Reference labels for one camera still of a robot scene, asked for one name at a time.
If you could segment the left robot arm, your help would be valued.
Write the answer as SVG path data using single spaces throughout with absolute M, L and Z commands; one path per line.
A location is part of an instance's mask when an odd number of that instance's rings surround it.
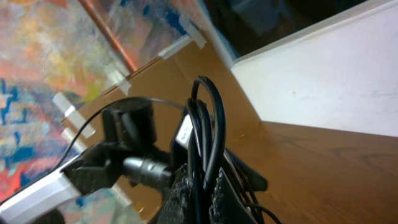
M 101 110 L 105 139 L 3 200 L 1 222 L 63 223 L 59 205 L 126 177 L 161 193 L 152 223 L 264 223 L 269 211 L 256 193 L 267 180 L 226 148 L 222 99 L 211 102 L 213 111 L 195 96 L 187 100 L 192 128 L 175 133 L 169 152 L 155 146 L 153 99 L 111 103 Z

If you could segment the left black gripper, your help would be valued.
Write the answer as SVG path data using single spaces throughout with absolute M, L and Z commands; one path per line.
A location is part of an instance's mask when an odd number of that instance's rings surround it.
M 170 167 L 177 169 L 187 162 L 188 149 L 183 148 L 175 141 L 177 131 L 184 117 L 188 114 L 186 107 L 183 107 L 181 120 L 170 143 Z M 232 172 L 231 176 L 240 179 L 240 183 L 246 180 L 253 192 L 265 192 L 268 189 L 268 181 L 254 169 L 246 165 L 240 158 L 233 154 L 229 149 L 224 150 L 224 158 L 221 163 L 224 171 Z

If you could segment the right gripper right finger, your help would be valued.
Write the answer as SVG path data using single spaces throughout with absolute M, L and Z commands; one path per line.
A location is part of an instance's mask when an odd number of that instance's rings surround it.
M 211 195 L 209 216 L 211 224 L 256 224 L 238 198 L 229 180 L 228 172 L 220 169 Z

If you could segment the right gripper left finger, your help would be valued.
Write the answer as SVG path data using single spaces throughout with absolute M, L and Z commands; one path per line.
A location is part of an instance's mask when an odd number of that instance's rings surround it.
M 195 221 L 193 207 L 193 181 L 185 163 L 171 172 L 167 167 L 154 168 L 150 186 L 162 194 L 162 205 L 149 220 L 156 224 L 192 224 Z

